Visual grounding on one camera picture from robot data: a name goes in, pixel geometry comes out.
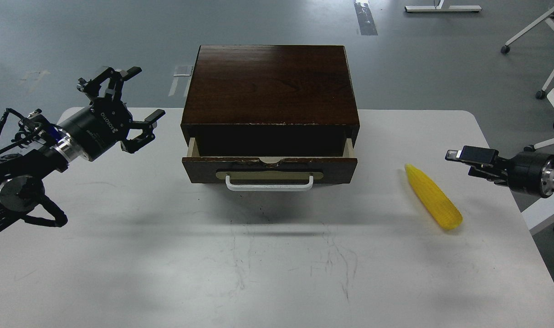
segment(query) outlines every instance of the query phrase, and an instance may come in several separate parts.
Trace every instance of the metal stand base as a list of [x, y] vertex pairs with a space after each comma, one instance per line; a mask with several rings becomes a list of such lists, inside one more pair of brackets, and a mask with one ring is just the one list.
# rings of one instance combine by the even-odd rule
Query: metal stand base
[[481, 12], [480, 6], [450, 6], [450, 0], [439, 1], [438, 6], [405, 6], [406, 12]]

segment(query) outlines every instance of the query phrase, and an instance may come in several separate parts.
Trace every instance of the drawer handle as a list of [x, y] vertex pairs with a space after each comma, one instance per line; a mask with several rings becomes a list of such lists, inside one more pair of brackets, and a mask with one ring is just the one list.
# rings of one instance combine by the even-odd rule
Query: drawer handle
[[225, 177], [226, 187], [232, 191], [308, 191], [313, 187], [313, 175], [309, 177], [310, 181], [304, 184], [232, 184], [231, 175]]

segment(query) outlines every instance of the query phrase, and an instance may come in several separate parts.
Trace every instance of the wooden box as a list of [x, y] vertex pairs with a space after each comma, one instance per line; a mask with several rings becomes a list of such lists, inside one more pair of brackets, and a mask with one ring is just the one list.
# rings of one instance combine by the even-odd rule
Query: wooden box
[[200, 46], [182, 162], [192, 183], [350, 183], [359, 127], [343, 46]]

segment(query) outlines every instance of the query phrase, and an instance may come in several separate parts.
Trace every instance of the corn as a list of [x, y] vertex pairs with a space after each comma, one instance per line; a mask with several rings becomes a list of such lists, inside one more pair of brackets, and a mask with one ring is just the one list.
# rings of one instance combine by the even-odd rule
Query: corn
[[435, 182], [411, 164], [405, 165], [405, 171], [410, 186], [435, 221], [445, 230], [457, 228], [463, 217]]

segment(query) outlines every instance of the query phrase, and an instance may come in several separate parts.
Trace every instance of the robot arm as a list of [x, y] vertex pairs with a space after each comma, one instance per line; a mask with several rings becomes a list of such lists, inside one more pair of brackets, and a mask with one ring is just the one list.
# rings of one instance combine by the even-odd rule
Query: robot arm
[[554, 192], [554, 155], [537, 153], [533, 147], [506, 159], [495, 149], [464, 146], [460, 151], [448, 151], [445, 159], [471, 166], [469, 176], [519, 193], [547, 198]]
[[[37, 226], [64, 226], [67, 216], [44, 194], [44, 177], [54, 170], [64, 172], [79, 156], [92, 162], [118, 141], [121, 141], [123, 151], [133, 154], [155, 139], [156, 121], [165, 112], [158, 109], [145, 120], [134, 121], [121, 102], [123, 83], [140, 72], [139, 67], [127, 71], [109, 67], [93, 80], [79, 79], [77, 89], [91, 102], [60, 126], [48, 122], [41, 110], [25, 118], [11, 108], [6, 109], [0, 119], [0, 134], [9, 114], [20, 118], [20, 131], [12, 144], [0, 150], [0, 232], [17, 220]], [[100, 97], [98, 92], [106, 80], [109, 80], [108, 87]], [[142, 133], [127, 139], [130, 129], [140, 129]], [[3, 155], [14, 147], [24, 147], [33, 141], [42, 146], [25, 155]], [[29, 216], [28, 213], [38, 205], [42, 205], [54, 219]]]

